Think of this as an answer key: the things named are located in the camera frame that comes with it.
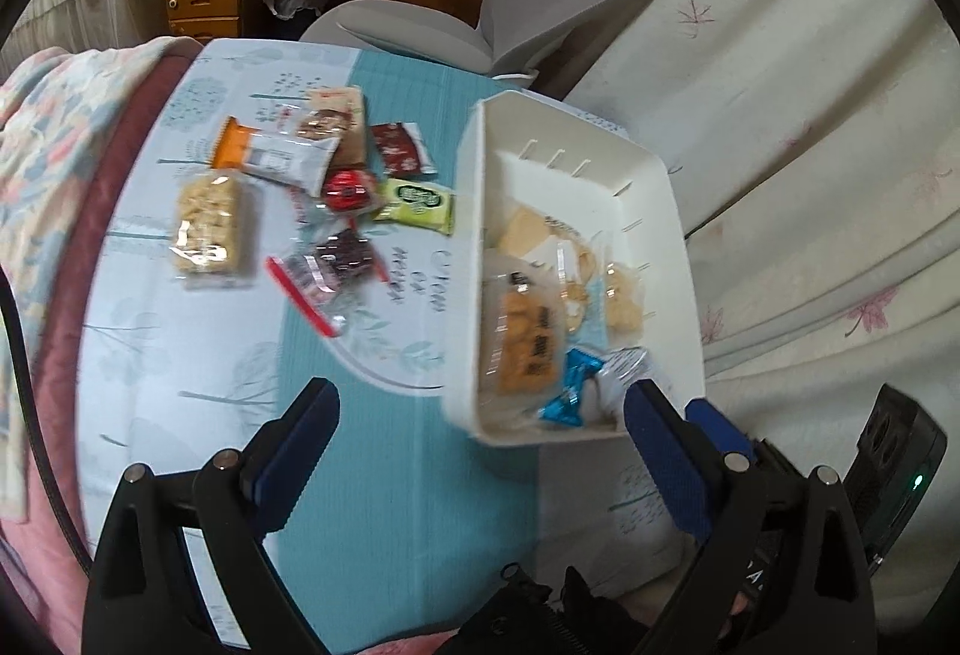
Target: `blue wrapper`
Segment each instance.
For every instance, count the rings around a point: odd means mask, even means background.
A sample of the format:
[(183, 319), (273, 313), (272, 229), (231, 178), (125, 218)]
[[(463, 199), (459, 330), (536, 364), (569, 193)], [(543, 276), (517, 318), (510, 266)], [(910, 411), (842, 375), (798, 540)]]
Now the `blue wrapper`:
[(563, 391), (536, 412), (536, 415), (549, 423), (583, 427), (584, 420), (580, 416), (580, 394), (584, 389), (584, 381), (597, 375), (602, 367), (603, 360), (599, 357), (579, 348), (571, 348), (566, 353), (566, 362), (563, 367)]

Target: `blanket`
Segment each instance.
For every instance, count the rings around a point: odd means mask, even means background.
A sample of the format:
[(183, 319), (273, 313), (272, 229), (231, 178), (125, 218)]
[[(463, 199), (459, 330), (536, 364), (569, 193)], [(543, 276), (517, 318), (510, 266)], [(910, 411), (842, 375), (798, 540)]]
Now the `blanket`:
[[(47, 302), (78, 210), (126, 101), (160, 57), (188, 38), (89, 50), (52, 47), (0, 87), (0, 265), (13, 286), (27, 353), (40, 354)], [(6, 339), (6, 331), (0, 336)], [(24, 519), (23, 415), (0, 343), (0, 518)]]

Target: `pink bedding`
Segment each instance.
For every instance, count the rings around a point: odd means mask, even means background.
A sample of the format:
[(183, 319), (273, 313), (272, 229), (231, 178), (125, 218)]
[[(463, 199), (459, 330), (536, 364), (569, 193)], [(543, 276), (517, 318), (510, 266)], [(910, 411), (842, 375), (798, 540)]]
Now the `pink bedding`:
[[(167, 98), (193, 57), (168, 55), (134, 92), (88, 189), (83, 210), (56, 276), (43, 342), (32, 371), (44, 442), (74, 522), (83, 532), (77, 484), (75, 420), (77, 359), (86, 300), (100, 248), (127, 175)], [(86, 577), (75, 562), (28, 459), (28, 519), (3, 521), (3, 536), (17, 551), (42, 600), (40, 622), (65, 655), (80, 652)]]

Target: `bed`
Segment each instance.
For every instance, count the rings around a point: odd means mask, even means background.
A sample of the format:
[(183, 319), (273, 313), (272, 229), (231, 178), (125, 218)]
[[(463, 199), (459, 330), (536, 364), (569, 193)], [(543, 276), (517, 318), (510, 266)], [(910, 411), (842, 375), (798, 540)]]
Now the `bed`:
[[(373, 124), (419, 123), (438, 180), (449, 183), (470, 107), (502, 87), (315, 44), (219, 40), (191, 58), (160, 58), (119, 114), (59, 257), (32, 370), (55, 470), (91, 549), (131, 462), (197, 468), (220, 448), (242, 447), (309, 377), (325, 375), (343, 396), (341, 428), (266, 548), (331, 651), (450, 628), (512, 560), (554, 587), (573, 563), (614, 595), (676, 565), (679, 536), (627, 439), (491, 450), (445, 423), (445, 316), (432, 292), (411, 288), (398, 314), (377, 284), (381, 294), (366, 295), (352, 332), (327, 342), (263, 273), (240, 291), (184, 290), (173, 278), (166, 242), (176, 191), (208, 158), (225, 116), (267, 124), (308, 88), (358, 85)], [(256, 203), (259, 261), (282, 252), (296, 228), (282, 187), (258, 184)], [(433, 233), (387, 225), (371, 234), (392, 268), (445, 275)], [(77, 652), (83, 576), (32, 472), (28, 495), (30, 521), (4, 521), (4, 534), (56, 643)], [(218, 632), (241, 644), (203, 540), (187, 535)]]

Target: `tablecloth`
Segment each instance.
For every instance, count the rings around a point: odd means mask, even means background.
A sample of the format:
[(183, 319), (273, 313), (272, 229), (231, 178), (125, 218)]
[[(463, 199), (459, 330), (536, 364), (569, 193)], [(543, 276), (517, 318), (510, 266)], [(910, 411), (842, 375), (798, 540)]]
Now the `tablecloth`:
[[(340, 391), (341, 424), (286, 528), (265, 546), (331, 651), (455, 625), (512, 561), (555, 588), (576, 565), (605, 594), (673, 567), (678, 534), (628, 439), (492, 449), (445, 423), (443, 350), (457, 343), (445, 294), (458, 274), (439, 233), (367, 227), (391, 282), (361, 290), (336, 340), (320, 338), (262, 268), (241, 288), (176, 280), (176, 192), (208, 159), (224, 118), (269, 126), (306, 90), (342, 84), (363, 89), (371, 124), (416, 121), (446, 185), (470, 108), (503, 88), (318, 44), (219, 40), (200, 54), (131, 172), (91, 290), (78, 386), (91, 546), (129, 463), (198, 468), (219, 448), (243, 447), (320, 375)], [(283, 187), (256, 182), (254, 194), (245, 238), (261, 262), (289, 247), (295, 213)], [(203, 539), (187, 535), (218, 630), (238, 644)]]

